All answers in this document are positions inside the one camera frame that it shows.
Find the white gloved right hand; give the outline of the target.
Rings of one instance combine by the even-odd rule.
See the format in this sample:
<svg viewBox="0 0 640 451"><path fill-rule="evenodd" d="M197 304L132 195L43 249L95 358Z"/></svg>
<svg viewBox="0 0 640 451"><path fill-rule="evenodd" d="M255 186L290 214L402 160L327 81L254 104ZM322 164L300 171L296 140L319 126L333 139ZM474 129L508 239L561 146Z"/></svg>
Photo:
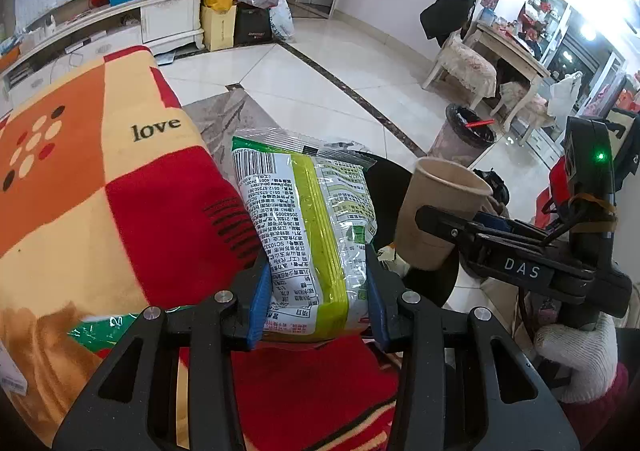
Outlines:
<svg viewBox="0 0 640 451"><path fill-rule="evenodd" d="M560 392L563 403L589 403L605 396L617 375L617 339L611 315L601 313L592 331L561 324L541 327L535 349L542 357L568 367L570 382Z"/></svg>

